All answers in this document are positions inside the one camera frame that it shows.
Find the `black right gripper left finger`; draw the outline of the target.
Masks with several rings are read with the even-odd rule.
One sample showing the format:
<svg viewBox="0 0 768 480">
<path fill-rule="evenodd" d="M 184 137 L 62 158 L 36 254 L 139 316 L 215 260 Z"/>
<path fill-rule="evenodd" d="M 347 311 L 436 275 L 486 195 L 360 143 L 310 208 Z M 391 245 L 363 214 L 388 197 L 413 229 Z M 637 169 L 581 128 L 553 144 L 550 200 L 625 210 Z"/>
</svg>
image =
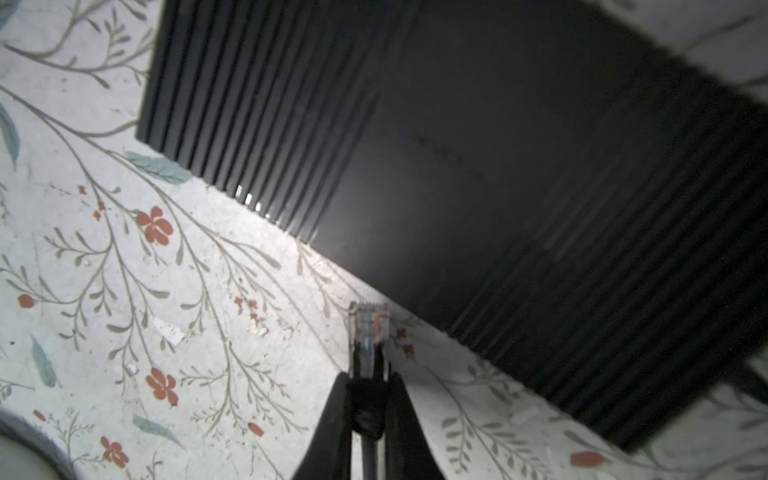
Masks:
<svg viewBox="0 0 768 480">
<path fill-rule="evenodd" d="M 327 397 L 310 445 L 293 480 L 349 480 L 351 475 L 352 397 L 349 375 L 339 373 Z"/>
</svg>

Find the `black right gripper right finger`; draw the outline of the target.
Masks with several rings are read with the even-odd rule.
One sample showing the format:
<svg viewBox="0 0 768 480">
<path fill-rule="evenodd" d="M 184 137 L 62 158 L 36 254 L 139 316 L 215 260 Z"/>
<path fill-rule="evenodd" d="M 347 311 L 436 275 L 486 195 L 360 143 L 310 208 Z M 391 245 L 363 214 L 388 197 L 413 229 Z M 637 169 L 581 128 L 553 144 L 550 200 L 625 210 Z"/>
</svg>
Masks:
<svg viewBox="0 0 768 480">
<path fill-rule="evenodd" d="M 385 470 L 389 480 L 444 480 L 402 377 L 388 382 L 384 420 Z"/>
</svg>

